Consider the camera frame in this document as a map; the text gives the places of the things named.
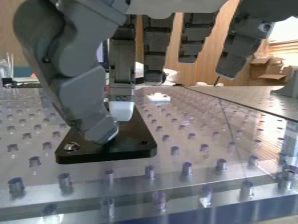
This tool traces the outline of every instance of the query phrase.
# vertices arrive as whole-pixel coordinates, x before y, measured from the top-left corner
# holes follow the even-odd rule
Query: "cable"
[[[217,80],[215,80],[215,82],[214,82],[214,85],[213,85],[213,86],[217,86],[217,83],[218,83],[218,81],[219,81],[219,78],[221,78],[221,76],[217,76]]]

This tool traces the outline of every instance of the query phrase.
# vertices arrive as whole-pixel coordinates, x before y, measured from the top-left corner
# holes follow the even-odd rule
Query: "wooden wall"
[[[226,39],[229,24],[238,6],[238,2],[238,0],[229,0],[229,2],[221,8],[211,35],[205,42],[202,52],[198,56],[198,60],[193,65],[178,63],[182,14],[177,13],[175,15],[171,41],[167,49],[166,68],[179,71],[179,82],[185,85],[194,85],[198,81],[206,82],[207,84],[213,84],[215,81],[217,62],[222,52],[222,46]],[[234,81],[221,79],[219,82],[225,83],[225,85],[247,85],[247,79],[249,65],[245,66],[239,76]]]
[[[28,65],[12,29],[13,15],[21,2],[24,0],[0,0],[0,59],[6,58],[6,52],[12,53],[16,66]]]

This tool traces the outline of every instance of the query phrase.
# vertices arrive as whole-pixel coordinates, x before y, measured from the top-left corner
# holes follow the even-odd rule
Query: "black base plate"
[[[74,152],[64,150],[65,144],[70,142],[80,145],[80,149]],[[58,164],[139,159],[155,156],[157,144],[134,108],[130,121],[118,123],[118,135],[110,142],[102,146],[88,142],[78,132],[70,129],[54,154]]]

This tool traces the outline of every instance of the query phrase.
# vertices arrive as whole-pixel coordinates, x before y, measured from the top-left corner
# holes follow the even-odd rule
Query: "screw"
[[[66,152],[74,152],[80,149],[80,145],[76,142],[69,142],[65,146],[64,146],[64,150]]]

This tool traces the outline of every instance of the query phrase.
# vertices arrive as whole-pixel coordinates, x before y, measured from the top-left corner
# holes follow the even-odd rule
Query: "white object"
[[[109,112],[117,121],[129,121],[133,116],[134,102],[109,101]]]
[[[195,86],[207,86],[207,84],[205,82],[197,82]]]
[[[132,0],[128,14],[147,15],[154,19],[165,19],[171,13],[213,13],[227,0]]]
[[[150,102],[170,102],[170,96],[162,93],[153,93],[146,95]]]

